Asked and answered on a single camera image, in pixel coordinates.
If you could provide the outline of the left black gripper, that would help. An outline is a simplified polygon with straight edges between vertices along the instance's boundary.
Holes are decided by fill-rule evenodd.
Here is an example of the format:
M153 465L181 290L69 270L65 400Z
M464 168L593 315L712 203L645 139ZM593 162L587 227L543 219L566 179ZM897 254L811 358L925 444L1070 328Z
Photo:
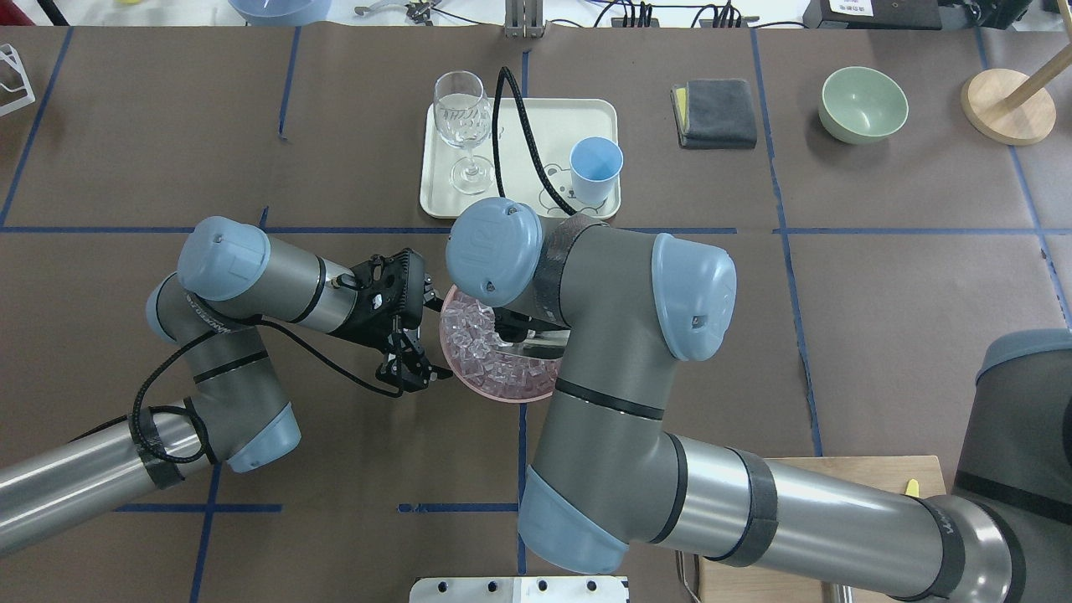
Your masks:
M448 368L429 362L419 340L425 308L443 312L444 306L425 278L425 256L404 248L390 256L373 255L332 279L334 289L353 293L348 317L332 336L383 352L375 378L394 389L375 392L388 397L421 392L431 382L453 377Z

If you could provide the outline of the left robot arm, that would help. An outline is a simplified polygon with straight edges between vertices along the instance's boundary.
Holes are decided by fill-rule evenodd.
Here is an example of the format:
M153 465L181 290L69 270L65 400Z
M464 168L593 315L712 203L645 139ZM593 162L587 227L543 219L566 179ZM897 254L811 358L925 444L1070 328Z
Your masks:
M202 220L146 304L150 328L177 350L126 415L3 470L4 556L207 466L244 473L295 450L302 433L260 327L309 353L291 326L378 351L376 383L343 376L394 399L451 377L419 341L425 309L441 305L413 249L346 267L252 224Z

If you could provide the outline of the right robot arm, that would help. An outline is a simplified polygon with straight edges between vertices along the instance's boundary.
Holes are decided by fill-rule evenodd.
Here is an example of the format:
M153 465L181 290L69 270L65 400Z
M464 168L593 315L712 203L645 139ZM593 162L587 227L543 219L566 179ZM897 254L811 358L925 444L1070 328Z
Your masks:
M549 564L632 545L904 602L1068 602L1069 329L1025 237L805 244L812 415L781 245L745 260L483 198L460 290L571 330L519 509ZM758 268L750 277L747 270Z

